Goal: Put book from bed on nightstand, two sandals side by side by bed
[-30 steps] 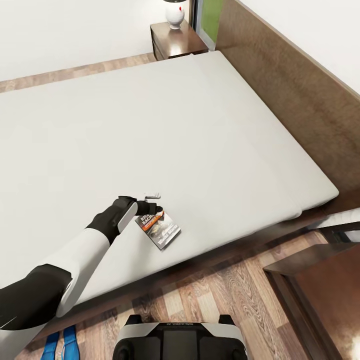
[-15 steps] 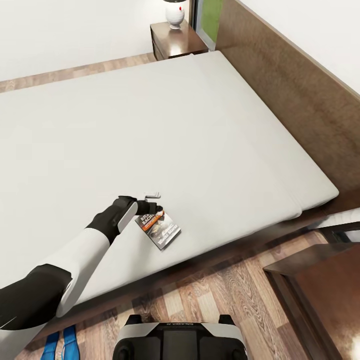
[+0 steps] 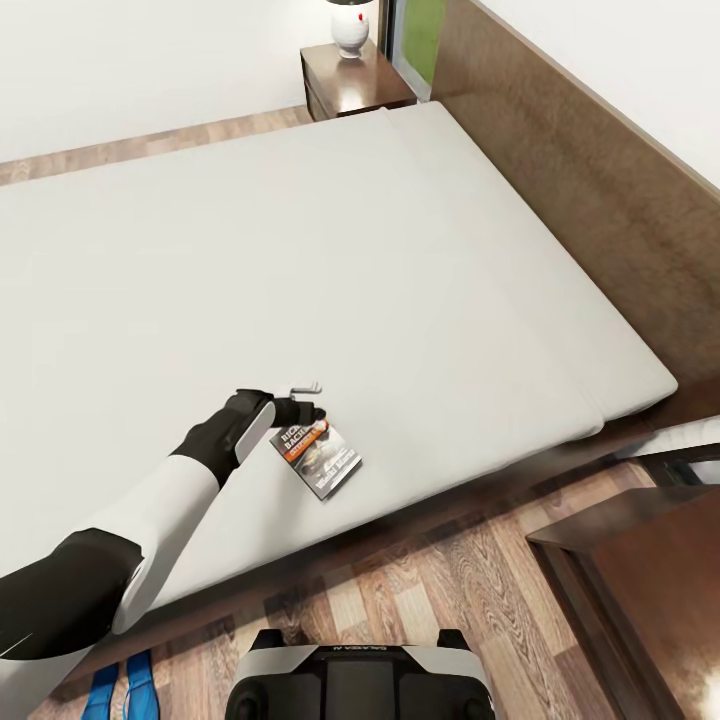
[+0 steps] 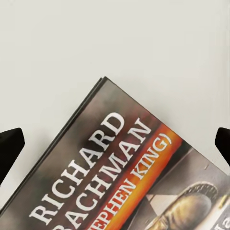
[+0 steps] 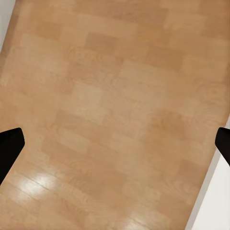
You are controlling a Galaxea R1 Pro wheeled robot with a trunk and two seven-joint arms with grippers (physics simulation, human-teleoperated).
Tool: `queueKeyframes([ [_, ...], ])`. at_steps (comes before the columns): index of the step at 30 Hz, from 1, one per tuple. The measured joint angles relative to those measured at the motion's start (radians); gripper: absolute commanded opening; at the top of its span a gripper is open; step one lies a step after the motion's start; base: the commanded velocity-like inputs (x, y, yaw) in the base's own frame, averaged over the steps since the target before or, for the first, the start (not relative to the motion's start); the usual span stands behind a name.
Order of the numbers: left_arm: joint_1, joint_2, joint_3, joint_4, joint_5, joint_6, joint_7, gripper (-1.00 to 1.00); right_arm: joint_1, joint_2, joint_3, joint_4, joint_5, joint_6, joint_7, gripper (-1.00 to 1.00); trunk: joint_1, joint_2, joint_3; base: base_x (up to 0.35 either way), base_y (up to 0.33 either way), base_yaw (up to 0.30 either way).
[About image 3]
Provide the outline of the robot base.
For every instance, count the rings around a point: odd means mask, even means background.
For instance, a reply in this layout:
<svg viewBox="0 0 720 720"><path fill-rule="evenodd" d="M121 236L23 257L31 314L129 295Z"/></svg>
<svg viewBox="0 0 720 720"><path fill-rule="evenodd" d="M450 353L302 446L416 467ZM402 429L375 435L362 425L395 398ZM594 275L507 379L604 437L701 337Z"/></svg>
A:
<svg viewBox="0 0 720 720"><path fill-rule="evenodd" d="M225 720L495 720L481 660L460 629L437 647L284 647L261 629L236 668Z"/></svg>

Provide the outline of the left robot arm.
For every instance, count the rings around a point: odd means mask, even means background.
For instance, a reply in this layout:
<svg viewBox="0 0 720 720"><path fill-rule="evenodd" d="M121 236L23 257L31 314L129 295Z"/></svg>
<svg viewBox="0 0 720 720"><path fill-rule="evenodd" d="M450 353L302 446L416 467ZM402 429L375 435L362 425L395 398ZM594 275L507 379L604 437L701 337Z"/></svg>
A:
<svg viewBox="0 0 720 720"><path fill-rule="evenodd" d="M312 425L321 393L285 377L277 398L237 389L127 492L70 530L49 555L0 577L0 720L25 720L109 633L148 611L208 508L275 427Z"/></svg>

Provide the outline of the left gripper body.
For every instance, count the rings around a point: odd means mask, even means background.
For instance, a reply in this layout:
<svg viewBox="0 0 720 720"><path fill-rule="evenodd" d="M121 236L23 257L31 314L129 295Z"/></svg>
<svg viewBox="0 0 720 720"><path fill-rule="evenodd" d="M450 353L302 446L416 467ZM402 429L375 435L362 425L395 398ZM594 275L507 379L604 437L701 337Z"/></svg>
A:
<svg viewBox="0 0 720 720"><path fill-rule="evenodd" d="M292 399L281 398L285 404L286 415L281 427L291 425L312 425L314 417L314 403L307 401L293 401Z"/></svg>

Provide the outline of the hardback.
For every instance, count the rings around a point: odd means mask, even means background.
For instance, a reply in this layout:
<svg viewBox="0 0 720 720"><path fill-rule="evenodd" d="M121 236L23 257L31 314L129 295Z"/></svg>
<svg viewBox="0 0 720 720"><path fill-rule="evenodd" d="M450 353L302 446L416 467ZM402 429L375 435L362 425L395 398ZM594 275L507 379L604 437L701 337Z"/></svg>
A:
<svg viewBox="0 0 720 720"><path fill-rule="evenodd" d="M269 441L319 499L325 499L361 461L325 418L314 426L281 427Z"/></svg>

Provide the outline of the sandal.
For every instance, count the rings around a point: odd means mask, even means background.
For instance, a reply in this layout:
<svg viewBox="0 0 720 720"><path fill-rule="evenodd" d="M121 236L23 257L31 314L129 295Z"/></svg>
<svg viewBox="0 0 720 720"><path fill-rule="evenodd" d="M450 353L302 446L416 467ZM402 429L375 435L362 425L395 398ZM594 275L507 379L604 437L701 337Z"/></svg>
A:
<svg viewBox="0 0 720 720"><path fill-rule="evenodd" d="M109 720L113 689L118 675L118 664L99 669L94 676L87 706L81 720Z"/></svg>
<svg viewBox="0 0 720 720"><path fill-rule="evenodd" d="M126 699L129 694L129 707L127 718L125 707L123 709L124 720L159 720L159 702L149 652L144 651L128 658L127 672L129 690Z"/></svg>

